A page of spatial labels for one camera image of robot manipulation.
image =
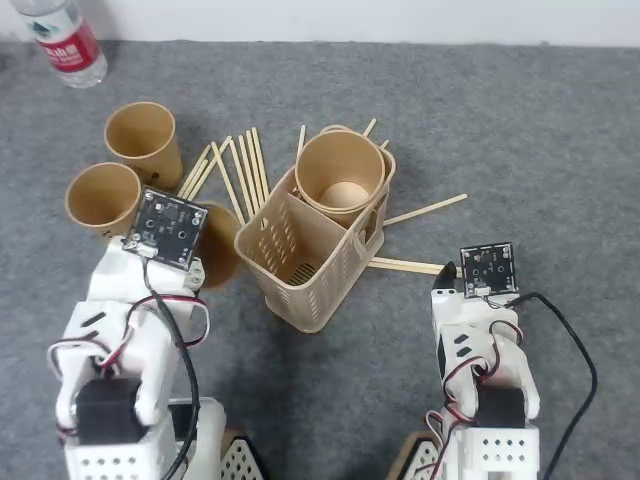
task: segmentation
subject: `cup inside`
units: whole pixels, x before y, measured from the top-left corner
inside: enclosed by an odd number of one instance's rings
[[[140,179],[131,168],[99,163],[82,171],[69,185],[67,212],[88,227],[108,225],[136,208],[141,189]]]
[[[132,103],[107,121],[105,141],[118,156],[139,158],[162,150],[175,133],[175,119],[166,107],[153,102]]]
[[[303,195],[330,210],[350,210],[366,204],[384,180],[378,148],[348,131],[329,131],[305,145],[296,164]]]

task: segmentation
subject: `bottle label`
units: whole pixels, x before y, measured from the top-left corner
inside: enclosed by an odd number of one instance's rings
[[[84,70],[100,55],[100,46],[73,4],[48,15],[25,17],[53,68],[64,73]]]

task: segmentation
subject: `bamboo stick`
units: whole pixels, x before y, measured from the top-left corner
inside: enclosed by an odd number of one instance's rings
[[[227,137],[226,140],[222,143],[222,146],[220,147],[220,154],[222,155],[222,152],[224,152],[227,149],[227,146],[229,145],[229,142],[231,137]],[[216,164],[218,162],[216,162],[216,159],[214,157],[213,160],[211,160],[208,164],[207,164],[207,168],[204,169],[204,171],[202,172],[202,175],[200,175],[199,178],[197,178],[196,180],[194,180],[194,185],[193,188],[191,188],[191,190],[187,190],[184,193],[184,197],[187,200],[193,200],[196,195],[198,194],[198,192],[200,191],[200,189],[202,188],[202,185],[204,185],[204,182],[207,181],[207,178],[209,178],[209,175],[211,175],[211,172],[213,171],[213,169],[216,167]]]
[[[373,257],[369,262],[370,267],[388,268],[391,270],[402,270],[405,272],[426,273],[437,275],[444,268],[444,265],[436,263],[411,262],[408,260],[397,260],[395,258]],[[462,269],[456,267],[458,277],[462,276]]]
[[[233,185],[231,185],[231,181],[229,180],[229,175],[227,175],[227,169],[224,166],[224,161],[222,160],[222,155],[218,150],[218,146],[211,142],[211,147],[213,148],[213,153],[215,155],[215,161],[220,165],[220,174],[222,175],[222,180],[224,181],[225,186],[227,187],[227,193],[229,194],[229,198],[231,199],[231,204],[233,205],[233,209],[236,211],[236,216],[242,225],[246,225],[246,221],[244,216],[242,215],[242,210],[240,210],[240,205],[238,205],[238,199],[236,198],[236,192],[233,191]]]
[[[307,132],[307,126],[306,125],[302,125],[300,127],[300,136],[298,137],[298,153],[296,155],[296,158],[298,158],[300,156],[300,152],[302,151],[302,149],[304,147],[304,136],[305,136],[306,132]]]
[[[191,172],[189,172],[189,175],[187,176],[184,183],[182,184],[182,187],[180,187],[180,190],[178,190],[178,197],[183,198],[184,194],[188,190],[190,190],[191,187],[193,187],[193,183],[200,176],[200,174],[202,173],[202,171],[207,165],[207,162],[208,162],[207,155],[209,153],[209,150],[211,150],[211,145],[207,144],[207,146],[204,147],[204,150],[202,150],[202,153],[200,154],[200,157],[196,161],[195,165],[191,169]]]
[[[236,166],[236,173],[238,174],[238,180],[240,181],[240,188],[242,189],[242,196],[244,197],[244,205],[247,209],[247,215],[249,218],[252,218],[255,215],[253,211],[253,205],[251,204],[251,199],[249,198],[249,191],[247,190],[247,182],[244,180],[244,174],[242,173],[242,166],[240,165],[240,159],[238,158],[238,150],[236,150],[236,144],[231,139],[231,143],[229,144],[231,147],[231,155],[233,156],[233,163]]]
[[[269,182],[267,182],[267,172],[264,169],[264,159],[262,158],[262,147],[260,146],[260,138],[256,127],[251,129],[253,135],[253,143],[256,148],[256,156],[258,157],[258,169],[260,170],[260,180],[262,182],[262,191],[264,193],[264,201],[269,198]]]
[[[467,195],[466,193],[463,193],[462,195],[457,195],[447,200],[443,200],[441,202],[427,205],[426,207],[413,210],[412,212],[407,212],[407,213],[403,213],[402,215],[398,215],[397,217],[388,218],[384,221],[383,226],[388,227],[389,225],[393,225],[394,223],[402,222],[404,220],[409,220],[410,218],[417,217],[418,215],[423,215],[425,213],[433,212],[438,208],[446,207],[447,205],[451,205],[452,203],[460,202],[468,197],[469,195]]]
[[[258,161],[256,160],[256,150],[253,147],[253,139],[251,131],[245,132],[247,138],[247,147],[249,148],[249,157],[251,158],[251,169],[253,170],[253,184],[256,187],[256,196],[258,197],[258,203],[262,207],[264,205],[264,192],[262,191],[262,184],[260,183],[260,171],[258,169]]]
[[[249,166],[249,157],[247,156],[247,147],[244,144],[244,137],[238,135],[238,142],[240,143],[240,153],[242,154],[242,163],[244,164],[244,175],[247,179],[247,185],[249,186],[249,193],[251,194],[251,201],[253,202],[253,214],[255,215],[260,210],[260,204],[258,203],[258,197],[256,197],[256,187],[253,184],[253,175],[251,174],[251,167]]]
[[[363,134],[365,137],[368,137],[368,136],[369,136],[369,134],[371,133],[371,130],[373,130],[373,127],[375,127],[375,126],[376,126],[376,122],[377,122],[377,121],[378,121],[378,120],[377,120],[377,119],[375,119],[375,118],[372,118],[372,119],[371,119],[371,121],[369,122],[369,125],[367,125],[367,128],[365,128],[365,129],[364,129],[364,132],[362,132],[362,134]]]

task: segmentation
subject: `beige plastic basket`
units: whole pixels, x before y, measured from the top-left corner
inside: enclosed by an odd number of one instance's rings
[[[299,198],[292,168],[236,236],[236,251],[258,279],[269,309],[303,332],[327,324],[384,242],[396,162],[382,153],[383,188],[348,229]]]

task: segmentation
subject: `brown paper cup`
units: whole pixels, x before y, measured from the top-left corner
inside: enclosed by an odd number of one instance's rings
[[[173,190],[182,178],[176,121],[163,105],[136,102],[116,110],[104,129],[107,148],[145,184]]]
[[[240,224],[233,213],[216,203],[198,204],[209,212],[196,249],[205,273],[202,288],[220,287],[233,277],[240,263],[233,247]]]
[[[382,158],[384,160],[384,180],[387,180],[387,177],[391,173],[393,169],[393,160],[390,158],[389,152],[386,150],[380,149],[380,153],[382,153]],[[330,210],[322,211],[327,217],[335,220],[337,223],[342,225],[343,227],[349,228],[351,224],[358,218],[358,215],[362,212],[364,207],[355,208],[352,210],[348,210],[345,212],[334,212]]]
[[[65,208],[71,220],[103,237],[128,231],[142,192],[136,172],[121,163],[98,163],[69,184]]]
[[[380,190],[385,166],[378,147],[363,135],[330,130],[311,139],[296,162],[304,199],[323,213],[366,207]]]

